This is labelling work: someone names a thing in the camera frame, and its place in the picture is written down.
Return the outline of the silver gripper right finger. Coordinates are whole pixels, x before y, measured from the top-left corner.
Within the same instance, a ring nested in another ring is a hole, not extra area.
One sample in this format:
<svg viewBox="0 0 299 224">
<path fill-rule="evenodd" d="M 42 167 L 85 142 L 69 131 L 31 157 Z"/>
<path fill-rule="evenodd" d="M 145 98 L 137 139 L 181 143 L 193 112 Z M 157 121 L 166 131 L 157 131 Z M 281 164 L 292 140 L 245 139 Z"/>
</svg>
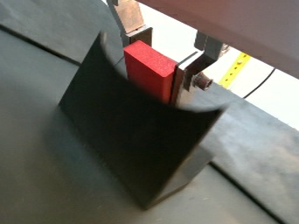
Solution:
<svg viewBox="0 0 299 224">
<path fill-rule="evenodd" d="M 197 87 L 206 91 L 213 83 L 213 79 L 202 72 L 220 59 L 224 43 L 203 32 L 197 32 L 194 47 L 198 49 L 174 69 L 173 90 L 170 104 L 177 106 L 183 90 Z"/>
</svg>

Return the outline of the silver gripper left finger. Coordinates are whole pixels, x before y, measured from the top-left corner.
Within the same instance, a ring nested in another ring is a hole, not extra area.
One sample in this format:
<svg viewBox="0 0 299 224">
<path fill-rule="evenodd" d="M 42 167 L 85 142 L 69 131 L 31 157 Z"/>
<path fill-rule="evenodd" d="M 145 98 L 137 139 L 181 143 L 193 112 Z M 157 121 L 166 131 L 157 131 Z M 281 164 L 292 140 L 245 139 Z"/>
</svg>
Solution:
<svg viewBox="0 0 299 224">
<path fill-rule="evenodd" d="M 117 25 L 121 30 L 123 46 L 142 40 L 153 45 L 154 28 L 146 25 L 139 2 L 137 0 L 107 0 Z"/>
</svg>

